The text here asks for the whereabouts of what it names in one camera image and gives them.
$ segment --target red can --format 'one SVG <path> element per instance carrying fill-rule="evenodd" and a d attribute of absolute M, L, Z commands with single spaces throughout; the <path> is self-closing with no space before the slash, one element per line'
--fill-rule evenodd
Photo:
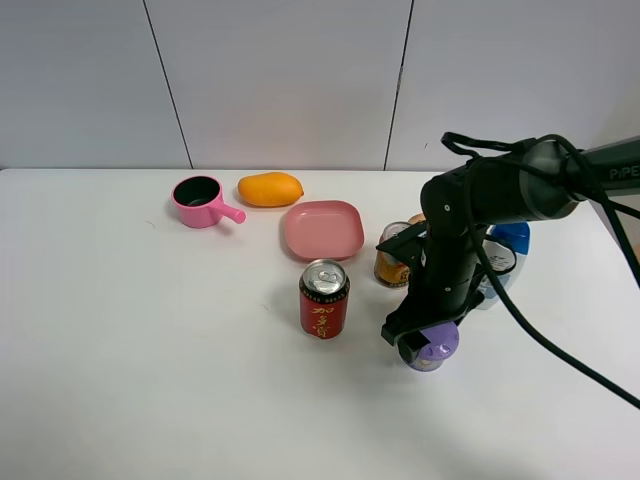
<path fill-rule="evenodd" d="M 344 327 L 349 277 L 338 262 L 315 260 L 300 276 L 300 324 L 318 338 L 329 339 Z"/>

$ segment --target purple cup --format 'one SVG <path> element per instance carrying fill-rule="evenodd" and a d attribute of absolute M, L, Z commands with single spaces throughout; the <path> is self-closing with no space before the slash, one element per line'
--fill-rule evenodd
<path fill-rule="evenodd" d="M 425 328 L 420 330 L 420 333 L 425 336 L 429 343 L 420 349 L 413 362 L 405 362 L 414 370 L 432 372 L 438 369 L 458 349 L 460 334 L 458 333 L 458 327 L 453 322 Z"/>

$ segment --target robotic arm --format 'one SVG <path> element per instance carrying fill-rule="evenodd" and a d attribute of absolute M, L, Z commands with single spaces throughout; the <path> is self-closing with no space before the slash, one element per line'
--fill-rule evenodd
<path fill-rule="evenodd" d="M 515 144 L 485 142 L 445 134 L 452 151 L 471 154 L 474 177 L 470 200 L 476 231 L 484 235 L 490 225 L 551 220 L 569 215 L 586 198 L 593 198 L 590 182 L 567 150 L 556 141 L 523 140 Z M 522 168 L 480 157 L 459 146 L 508 151 L 498 157 L 522 168 L 532 167 L 556 181 L 549 182 Z M 640 137 L 582 152 L 607 195 L 640 193 Z M 470 165 L 434 177 L 422 188 L 420 203 L 426 222 L 409 227 L 380 245 L 409 266 L 408 294 L 387 316 L 382 337 L 398 345 L 411 363 L 429 343 L 420 330 L 445 322 L 460 324 L 483 296 L 474 276 L 478 257 L 464 211 L 464 182 Z"/>

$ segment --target can lid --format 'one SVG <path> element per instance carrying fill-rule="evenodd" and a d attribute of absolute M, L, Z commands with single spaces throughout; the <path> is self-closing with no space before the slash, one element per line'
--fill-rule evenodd
<path fill-rule="evenodd" d="M 384 227 L 382 231 L 382 241 L 389 240 L 391 237 L 395 237 L 401 231 L 409 228 L 411 224 L 409 222 L 393 222 Z"/>
<path fill-rule="evenodd" d="M 305 268 L 302 281 L 309 290 L 330 295 L 344 286 L 347 274 L 338 262 L 320 259 L 314 260 Z"/>

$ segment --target pink saucepan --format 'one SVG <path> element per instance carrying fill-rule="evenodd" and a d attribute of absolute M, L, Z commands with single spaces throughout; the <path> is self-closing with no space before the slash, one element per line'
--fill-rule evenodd
<path fill-rule="evenodd" d="M 183 180 L 171 194 L 180 213 L 180 219 L 188 227 L 206 228 L 228 217 L 242 223 L 247 215 L 230 207 L 222 199 L 222 185 L 213 177 L 191 177 Z"/>

